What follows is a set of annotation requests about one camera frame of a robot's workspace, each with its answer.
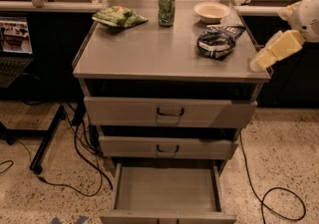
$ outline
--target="metal stand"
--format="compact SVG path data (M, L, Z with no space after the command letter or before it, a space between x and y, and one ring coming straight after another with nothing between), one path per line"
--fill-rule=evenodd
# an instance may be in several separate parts
M60 118L64 118L64 108L59 107L54 115L48 129L9 129L0 121L0 137L5 139L9 145L12 145L15 137L43 137L42 142L34 156L30 170L36 174L42 172L41 160L42 156L53 136L55 129L58 126Z

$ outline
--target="terrazzo floor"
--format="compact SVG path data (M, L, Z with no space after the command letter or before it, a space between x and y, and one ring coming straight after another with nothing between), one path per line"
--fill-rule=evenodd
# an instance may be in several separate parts
M0 120L8 127L46 128L58 104L27 106L17 102L0 102ZM63 104L72 118L70 107ZM46 151L40 174L51 183L65 183L93 194L100 185L100 174L79 157L74 146L74 127L61 120ZM319 219L319 110L257 109L248 127L242 131L251 181L257 195L272 187L284 187L305 203L306 216L297 223L316 224ZM101 191L85 197L68 187L41 182L29 170L30 156L39 140L21 138L13 145L0 140L0 162L14 164L0 174L0 223L97 223L101 212L111 205L111 190L103 178ZM82 152L91 161L96 157ZM98 158L101 169L113 180L114 167L109 159ZM3 171L7 164L0 166ZM262 223L261 207L247 179L240 145L220 176L226 214L235 215L237 224ZM289 218L303 213L301 203L285 191L274 190L265 203ZM266 223L289 223L264 210Z

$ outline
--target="bowl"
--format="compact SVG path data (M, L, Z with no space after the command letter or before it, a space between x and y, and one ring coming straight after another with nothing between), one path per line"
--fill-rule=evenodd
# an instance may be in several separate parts
M230 9L216 2L202 2L194 6L194 11L204 23L217 24L230 14Z

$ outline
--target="soda can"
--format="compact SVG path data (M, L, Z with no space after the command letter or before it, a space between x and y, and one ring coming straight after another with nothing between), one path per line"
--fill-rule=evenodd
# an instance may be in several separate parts
M159 0L159 24L172 26L175 15L175 0Z

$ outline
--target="chip bag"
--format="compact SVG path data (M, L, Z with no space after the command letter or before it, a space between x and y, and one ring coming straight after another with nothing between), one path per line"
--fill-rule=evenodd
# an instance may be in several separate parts
M197 39L199 53L207 58L224 59L236 47L237 39L245 31L245 27L208 25Z
M92 19L104 26L116 28L131 28L148 20L134 10L122 6L112 6L103 9L95 13Z

